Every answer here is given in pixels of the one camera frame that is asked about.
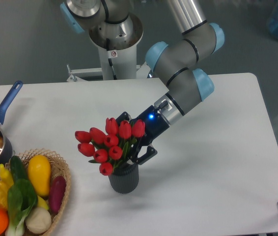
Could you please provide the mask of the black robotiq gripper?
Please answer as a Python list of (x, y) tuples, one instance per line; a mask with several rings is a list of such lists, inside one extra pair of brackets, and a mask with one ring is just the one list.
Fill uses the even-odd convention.
[(124, 120), (135, 123), (139, 119), (145, 123), (145, 134), (140, 141), (141, 147), (134, 150), (128, 163), (142, 165), (157, 155), (158, 151), (150, 144), (166, 131), (169, 125), (152, 105), (134, 119), (127, 112), (123, 112), (115, 120), (117, 123), (121, 123)]

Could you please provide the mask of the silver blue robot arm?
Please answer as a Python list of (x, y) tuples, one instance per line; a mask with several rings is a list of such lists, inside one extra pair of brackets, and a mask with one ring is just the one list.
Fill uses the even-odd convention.
[(168, 89), (137, 118), (127, 113), (117, 118), (117, 122), (126, 119), (139, 128), (140, 137), (122, 141), (124, 152), (114, 163), (116, 167), (140, 165), (153, 157), (157, 152), (152, 141), (214, 91), (208, 75), (192, 67), (224, 44), (223, 30), (207, 22), (196, 0), (170, 0), (168, 6), (183, 39), (173, 46), (154, 44), (145, 56), (147, 70), (137, 66), (143, 26), (130, 12), (129, 1), (66, 0), (60, 6), (71, 28), (87, 32), (98, 48), (104, 80), (135, 79), (152, 72)]

